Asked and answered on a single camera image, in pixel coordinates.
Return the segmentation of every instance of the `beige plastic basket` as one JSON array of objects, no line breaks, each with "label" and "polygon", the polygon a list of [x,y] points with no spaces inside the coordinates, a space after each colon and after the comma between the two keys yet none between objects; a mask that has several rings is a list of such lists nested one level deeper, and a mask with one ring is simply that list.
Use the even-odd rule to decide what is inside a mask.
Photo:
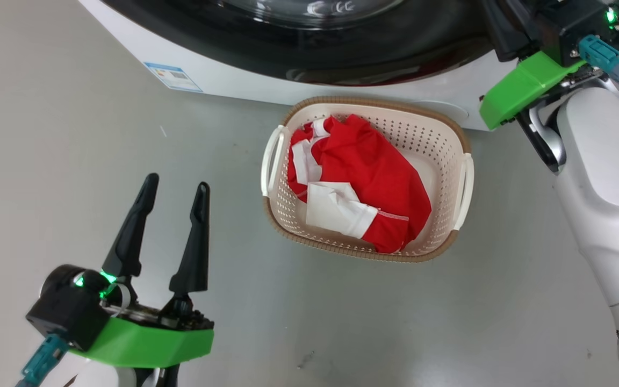
[{"label": "beige plastic basket", "polygon": [[[371,244],[305,223],[306,204],[287,183],[290,137],[318,118],[356,114],[368,120],[412,164],[427,189],[432,212],[422,233],[394,254]],[[420,107],[362,98],[317,97],[295,105],[269,139],[261,168],[264,206],[273,227],[291,240],[329,252],[391,262],[423,262],[455,241],[472,198],[474,163],[455,121]]]}]

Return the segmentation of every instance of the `red and white garment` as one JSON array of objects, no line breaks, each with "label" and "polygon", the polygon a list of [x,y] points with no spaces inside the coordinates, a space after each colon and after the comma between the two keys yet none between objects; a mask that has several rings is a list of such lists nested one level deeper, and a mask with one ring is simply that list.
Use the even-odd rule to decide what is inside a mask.
[{"label": "red and white garment", "polygon": [[427,223],[431,204],[419,174],[368,121],[315,120],[290,144],[288,184],[307,203],[308,225],[395,253]]}]

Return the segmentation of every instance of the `washing machine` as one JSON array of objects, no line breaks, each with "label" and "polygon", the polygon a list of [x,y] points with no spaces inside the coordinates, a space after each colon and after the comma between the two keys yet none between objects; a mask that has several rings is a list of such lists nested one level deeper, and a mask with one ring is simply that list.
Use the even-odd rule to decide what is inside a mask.
[{"label": "washing machine", "polygon": [[499,62],[477,0],[80,0],[170,89],[294,105],[365,96],[488,130]]}]

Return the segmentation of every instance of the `white basket handle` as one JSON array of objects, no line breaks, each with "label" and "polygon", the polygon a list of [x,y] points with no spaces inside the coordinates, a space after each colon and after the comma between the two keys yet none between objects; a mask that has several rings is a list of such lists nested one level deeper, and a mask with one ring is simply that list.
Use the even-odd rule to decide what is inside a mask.
[{"label": "white basket handle", "polygon": [[278,173],[278,162],[274,162],[273,166],[271,165],[273,147],[277,145],[276,156],[273,157],[273,160],[277,161],[280,157],[280,149],[283,147],[283,140],[285,139],[287,131],[287,127],[278,125],[278,127],[273,130],[271,137],[269,137],[269,142],[267,142],[267,147],[264,150],[264,157],[262,157],[261,189],[262,195],[266,197],[269,196],[269,190],[272,189],[273,181],[276,180],[276,174]]},{"label": "white basket handle", "polygon": [[457,206],[455,208],[455,213],[457,213],[457,218],[455,218],[455,226],[454,230],[460,230],[462,227],[462,223],[465,223],[465,218],[467,218],[467,211],[470,209],[470,202],[472,201],[472,190],[474,189],[474,161],[472,160],[472,155],[469,153],[465,154],[464,159],[462,160],[462,168],[460,168],[460,186],[457,195]]}]

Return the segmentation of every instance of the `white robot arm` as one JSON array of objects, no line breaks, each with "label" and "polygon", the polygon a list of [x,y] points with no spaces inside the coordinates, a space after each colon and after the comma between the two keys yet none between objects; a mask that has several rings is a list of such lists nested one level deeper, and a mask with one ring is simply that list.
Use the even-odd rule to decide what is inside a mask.
[{"label": "white robot arm", "polygon": [[561,161],[558,198],[612,311],[619,354],[619,92],[610,81],[598,82],[558,108],[553,129],[538,118],[530,126],[545,131]]}]

